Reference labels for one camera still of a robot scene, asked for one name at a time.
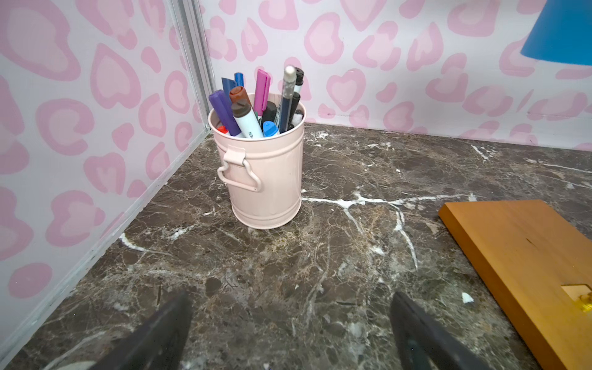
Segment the blue wine glass front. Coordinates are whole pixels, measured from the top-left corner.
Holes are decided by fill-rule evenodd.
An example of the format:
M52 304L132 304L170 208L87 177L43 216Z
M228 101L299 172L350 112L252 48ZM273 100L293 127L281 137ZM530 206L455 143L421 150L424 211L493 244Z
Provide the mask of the blue wine glass front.
M591 1L548 0L522 47L535 60L591 65Z

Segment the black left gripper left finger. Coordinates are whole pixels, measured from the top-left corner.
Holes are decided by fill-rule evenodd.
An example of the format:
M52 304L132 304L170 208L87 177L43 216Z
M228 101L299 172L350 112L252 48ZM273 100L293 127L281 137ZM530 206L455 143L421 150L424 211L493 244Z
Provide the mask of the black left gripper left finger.
M182 292L127 336L93 369L178 369L193 309Z

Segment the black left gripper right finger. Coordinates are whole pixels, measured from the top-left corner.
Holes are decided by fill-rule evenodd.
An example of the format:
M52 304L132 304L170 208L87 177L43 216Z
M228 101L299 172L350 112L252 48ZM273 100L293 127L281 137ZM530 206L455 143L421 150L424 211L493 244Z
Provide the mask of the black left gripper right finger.
M393 295L389 318L404 369L490 368L401 291Z

